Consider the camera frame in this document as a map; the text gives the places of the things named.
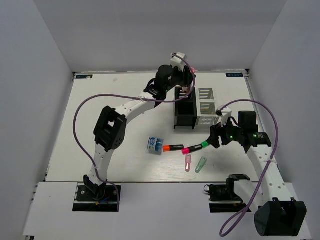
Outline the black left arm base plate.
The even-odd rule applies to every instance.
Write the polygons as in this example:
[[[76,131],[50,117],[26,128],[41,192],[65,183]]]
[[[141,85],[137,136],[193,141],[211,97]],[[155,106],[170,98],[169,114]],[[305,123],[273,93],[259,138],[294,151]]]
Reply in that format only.
[[[91,213],[115,213],[118,212],[118,197],[121,197],[121,185],[106,185],[102,192],[94,195],[84,184],[76,188],[72,211]]]

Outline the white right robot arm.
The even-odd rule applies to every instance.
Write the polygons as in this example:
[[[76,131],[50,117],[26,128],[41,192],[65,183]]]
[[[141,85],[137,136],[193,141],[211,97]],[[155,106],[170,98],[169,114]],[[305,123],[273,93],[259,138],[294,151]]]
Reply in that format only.
[[[256,185],[246,174],[231,174],[224,185],[209,184],[204,191],[212,202],[240,201],[239,211],[254,213],[254,225],[262,237],[298,236],[307,214],[304,202],[288,190],[273,158],[267,133],[260,132],[255,111],[239,111],[238,119],[230,109],[218,111],[221,121],[210,127],[208,143],[214,148],[239,143],[251,161],[259,181]]]

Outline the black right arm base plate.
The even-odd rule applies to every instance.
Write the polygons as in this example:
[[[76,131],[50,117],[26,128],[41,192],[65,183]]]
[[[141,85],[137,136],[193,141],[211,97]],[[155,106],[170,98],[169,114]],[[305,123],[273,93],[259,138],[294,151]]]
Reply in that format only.
[[[226,184],[206,184],[203,187],[209,197],[210,213],[237,213],[247,206],[239,196],[227,190]]]

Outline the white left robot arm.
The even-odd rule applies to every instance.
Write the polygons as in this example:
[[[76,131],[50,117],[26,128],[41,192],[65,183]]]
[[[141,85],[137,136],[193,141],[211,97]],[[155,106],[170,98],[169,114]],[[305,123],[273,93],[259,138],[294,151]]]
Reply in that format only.
[[[162,65],[155,78],[151,79],[143,92],[121,106],[102,109],[93,130],[95,141],[94,164],[90,173],[83,177],[88,193],[99,200],[105,196],[107,172],[114,150],[125,139],[127,124],[146,111],[152,110],[167,98],[167,93],[176,86],[190,88],[194,71],[189,66],[180,70],[177,66]]]

